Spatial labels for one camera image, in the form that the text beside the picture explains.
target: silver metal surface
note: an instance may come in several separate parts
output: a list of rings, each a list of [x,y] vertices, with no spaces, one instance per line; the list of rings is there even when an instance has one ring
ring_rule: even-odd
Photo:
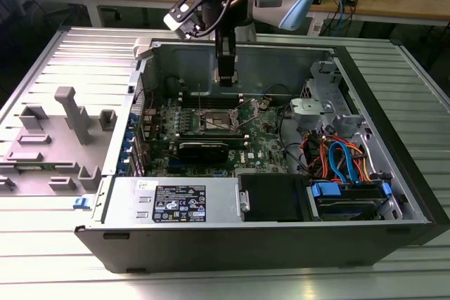
[[[145,189],[139,187],[146,182]],[[166,223],[152,220],[154,200],[148,203],[139,201],[140,197],[155,196],[157,185],[205,185],[206,186],[206,222],[208,223],[242,223],[238,213],[236,196],[237,178],[116,178],[105,218],[107,226],[134,227],[135,225],[154,224],[166,227]],[[148,212],[148,218],[136,218],[136,212]]]
[[[24,87],[27,86],[27,81],[35,79],[34,76],[41,77],[42,81],[55,81],[50,75],[36,74],[36,69],[42,64],[47,66],[48,63],[55,65],[56,62],[83,62],[97,67],[120,67],[134,61],[132,46],[137,37],[176,39],[168,31],[89,27],[74,28],[66,37],[71,41],[78,41],[76,46],[62,47],[63,39],[58,34],[52,40],[56,52],[51,54],[55,54],[55,58],[47,58],[46,53],[53,47],[48,48],[28,73]],[[447,214],[450,214],[450,116],[447,108],[439,105],[446,98],[439,93],[435,83],[425,72],[413,66],[412,59],[405,52],[387,40],[377,39],[314,39],[268,34],[259,35],[258,39],[267,42],[291,41],[312,46],[333,42],[347,47],[369,86],[379,97],[395,129],[404,141],[408,141],[406,146],[419,169]],[[97,45],[101,48],[87,48],[84,45]],[[396,63],[400,63],[403,71],[409,70],[409,73],[398,75],[393,68]],[[127,83],[122,82],[125,78],[121,75],[92,72],[78,75],[77,78],[80,81],[83,79],[89,86],[105,87],[111,83]],[[73,80],[70,73],[58,74],[59,83]],[[11,109],[6,112],[2,110],[3,114],[0,114],[0,155],[2,143],[8,142],[5,141],[4,127],[14,127],[20,122],[17,115],[8,111],[14,111],[14,105],[20,104],[26,93],[27,91],[19,90],[11,98]],[[419,101],[416,104],[417,100],[409,99],[406,101],[409,109],[399,109],[396,104],[400,101],[389,101],[387,94],[394,97],[418,94]],[[435,97],[437,107],[441,107],[441,110],[420,110],[420,103],[428,96]],[[117,275],[108,272],[73,235],[73,226],[83,219],[88,221],[92,216],[92,211],[74,211],[73,202],[74,197],[71,196],[0,197],[0,294],[3,297],[29,299],[36,294],[45,294],[46,299],[79,299],[80,294],[102,294],[130,300],[180,297],[270,300],[450,298],[450,232],[424,247],[400,249],[367,268]]]

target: blue clip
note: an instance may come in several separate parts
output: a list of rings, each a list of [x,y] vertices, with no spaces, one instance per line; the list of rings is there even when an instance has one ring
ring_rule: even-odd
[[[130,149],[131,148],[131,143],[128,141],[123,141],[122,142],[122,149],[126,150],[126,149]]]
[[[317,182],[311,187],[312,195],[318,196],[341,196],[339,185],[334,182]]]
[[[126,141],[130,141],[133,137],[134,137],[133,131],[129,131],[129,130],[125,131],[124,139]]]
[[[91,200],[87,196],[89,195],[82,195],[81,197],[78,197],[73,204],[73,209],[90,210]]]
[[[392,189],[391,189],[389,183],[383,183],[381,186],[382,186],[382,189],[385,192],[386,196],[391,197]]]
[[[346,183],[345,176],[342,175],[342,173],[338,170],[338,168],[336,167],[336,164],[335,164],[334,149],[338,145],[344,150],[345,161],[347,162],[347,170],[349,172],[350,180],[354,181],[355,183],[360,183],[359,179],[358,179],[358,175],[356,174],[356,171],[353,168],[352,154],[351,154],[349,148],[343,142],[334,142],[332,145],[330,145],[330,150],[328,151],[328,156],[330,157],[331,169],[336,173],[336,175],[340,178],[340,180],[343,183]]]
[[[138,121],[138,117],[137,117],[137,115],[134,114],[133,112],[130,112],[130,113],[129,113],[129,116],[128,116],[128,120],[129,120],[129,122],[131,122],[131,123],[136,123],[136,122]]]
[[[117,170],[119,171],[127,171],[128,166],[124,162],[117,163]]]

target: blue latch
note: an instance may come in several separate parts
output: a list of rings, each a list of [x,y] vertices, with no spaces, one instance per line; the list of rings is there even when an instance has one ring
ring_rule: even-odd
[[[130,112],[130,113],[129,113],[129,116],[128,116],[128,120],[129,120],[131,123],[136,123],[136,122],[138,121],[138,117],[137,117],[137,115],[134,114],[133,112]]]
[[[389,185],[389,183],[383,183],[382,189],[385,191],[386,196],[391,197],[392,196],[392,189]]]
[[[311,187],[314,197],[318,196],[341,196],[339,185],[333,182],[318,182]]]
[[[82,195],[75,200],[73,204],[74,210],[90,210],[91,209],[91,199],[87,197],[88,195]]]
[[[125,131],[124,139],[126,141],[130,141],[133,137],[134,137],[133,131],[130,131],[130,130]]]

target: power supply label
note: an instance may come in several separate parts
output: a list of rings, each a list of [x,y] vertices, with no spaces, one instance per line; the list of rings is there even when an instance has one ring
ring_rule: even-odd
[[[158,185],[152,218],[156,223],[206,221],[206,186]]]

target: table leg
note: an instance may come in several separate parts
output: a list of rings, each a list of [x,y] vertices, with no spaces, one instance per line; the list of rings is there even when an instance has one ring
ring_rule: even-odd
[[[96,4],[85,4],[89,13],[92,27],[105,27],[103,18],[101,16],[100,6]]]
[[[323,21],[328,19],[328,12],[312,12],[311,13],[311,24],[309,25],[308,35],[313,37],[317,37],[323,26]]]

